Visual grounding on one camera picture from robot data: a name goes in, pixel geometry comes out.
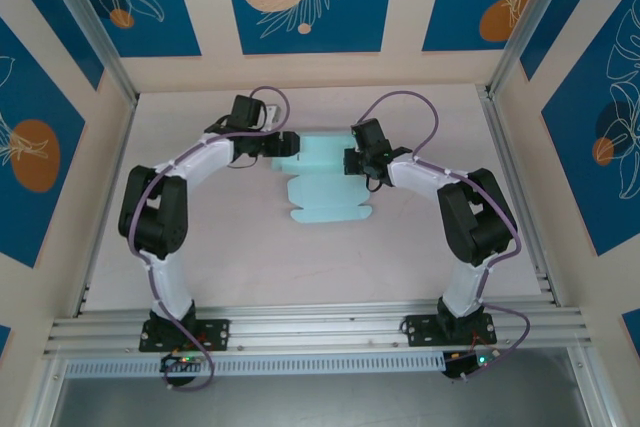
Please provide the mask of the light blue paper box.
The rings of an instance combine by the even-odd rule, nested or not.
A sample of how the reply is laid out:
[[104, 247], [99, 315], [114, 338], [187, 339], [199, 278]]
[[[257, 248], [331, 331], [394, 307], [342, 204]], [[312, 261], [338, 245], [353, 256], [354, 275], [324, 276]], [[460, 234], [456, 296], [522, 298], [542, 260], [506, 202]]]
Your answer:
[[297, 154], [276, 158], [272, 169], [290, 177], [287, 196], [293, 220], [301, 224], [361, 221], [373, 212], [365, 179], [344, 173], [344, 154], [354, 148], [346, 132], [304, 132]]

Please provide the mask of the grey metal sheet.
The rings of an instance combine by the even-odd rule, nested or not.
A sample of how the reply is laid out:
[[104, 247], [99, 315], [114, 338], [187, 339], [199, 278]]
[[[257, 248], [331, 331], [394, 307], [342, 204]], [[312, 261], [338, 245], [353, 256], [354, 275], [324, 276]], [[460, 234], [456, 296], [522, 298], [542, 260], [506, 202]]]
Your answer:
[[152, 379], [65, 382], [52, 427], [591, 427], [561, 375], [494, 371], [226, 377], [196, 393]]

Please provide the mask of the aluminium mounting rail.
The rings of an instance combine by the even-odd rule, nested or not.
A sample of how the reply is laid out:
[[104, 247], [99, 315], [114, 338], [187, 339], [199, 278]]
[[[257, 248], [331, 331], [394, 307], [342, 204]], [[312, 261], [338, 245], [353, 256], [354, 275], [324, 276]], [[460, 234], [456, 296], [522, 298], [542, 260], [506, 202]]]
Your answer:
[[[201, 308], [201, 318], [227, 319], [231, 355], [405, 351], [400, 331], [412, 314], [432, 314], [434, 301]], [[589, 346], [591, 335], [577, 307], [560, 307], [550, 296], [508, 298], [492, 314], [501, 347], [531, 330], [525, 348]], [[54, 321], [44, 346], [47, 358], [118, 357], [138, 352], [143, 310], [93, 311]]]

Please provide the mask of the aluminium frame post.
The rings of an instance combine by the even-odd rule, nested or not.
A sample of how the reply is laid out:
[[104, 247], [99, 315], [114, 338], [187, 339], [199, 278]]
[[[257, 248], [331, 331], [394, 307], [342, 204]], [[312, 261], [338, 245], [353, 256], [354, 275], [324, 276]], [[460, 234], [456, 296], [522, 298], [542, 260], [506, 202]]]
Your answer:
[[513, 70], [520, 69], [520, 56], [535, 31], [542, 15], [551, 0], [528, 0], [524, 13], [521, 14], [511, 37], [506, 43], [494, 73], [487, 83], [488, 93], [495, 100], [498, 94], [507, 86]]
[[63, 0], [91, 48], [111, 76], [130, 108], [134, 110], [139, 93], [129, 78], [121, 58], [89, 0]]

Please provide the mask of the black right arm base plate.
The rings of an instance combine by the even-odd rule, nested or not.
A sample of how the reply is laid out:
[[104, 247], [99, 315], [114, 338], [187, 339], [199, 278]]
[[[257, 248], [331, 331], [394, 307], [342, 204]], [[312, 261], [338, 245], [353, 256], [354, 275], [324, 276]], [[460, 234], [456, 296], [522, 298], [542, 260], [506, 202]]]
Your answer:
[[445, 319], [442, 315], [409, 315], [404, 319], [404, 333], [410, 347], [494, 345], [496, 331], [490, 314]]

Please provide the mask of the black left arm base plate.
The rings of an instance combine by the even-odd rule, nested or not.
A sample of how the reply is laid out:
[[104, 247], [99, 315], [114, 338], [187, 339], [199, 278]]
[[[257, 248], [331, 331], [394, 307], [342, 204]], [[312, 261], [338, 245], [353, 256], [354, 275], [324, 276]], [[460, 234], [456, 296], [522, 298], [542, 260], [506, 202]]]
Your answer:
[[[207, 351], [226, 351], [230, 323], [227, 319], [196, 319], [187, 327]], [[195, 351], [194, 343], [167, 319], [149, 319], [142, 327], [138, 350], [149, 353]]]

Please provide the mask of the blue floral wall panel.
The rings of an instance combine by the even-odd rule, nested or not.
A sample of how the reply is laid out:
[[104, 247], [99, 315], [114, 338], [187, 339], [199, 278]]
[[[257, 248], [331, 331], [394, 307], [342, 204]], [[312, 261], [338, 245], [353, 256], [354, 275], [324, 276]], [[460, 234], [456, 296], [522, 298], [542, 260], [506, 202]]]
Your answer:
[[31, 0], [94, 90], [104, 66], [63, 0]]
[[580, 0], [551, 0], [520, 56], [520, 64], [530, 81], [564, 28]]
[[542, 110], [595, 252], [640, 233], [640, 0], [621, 0]]
[[0, 253], [33, 268], [85, 127], [0, 18]]

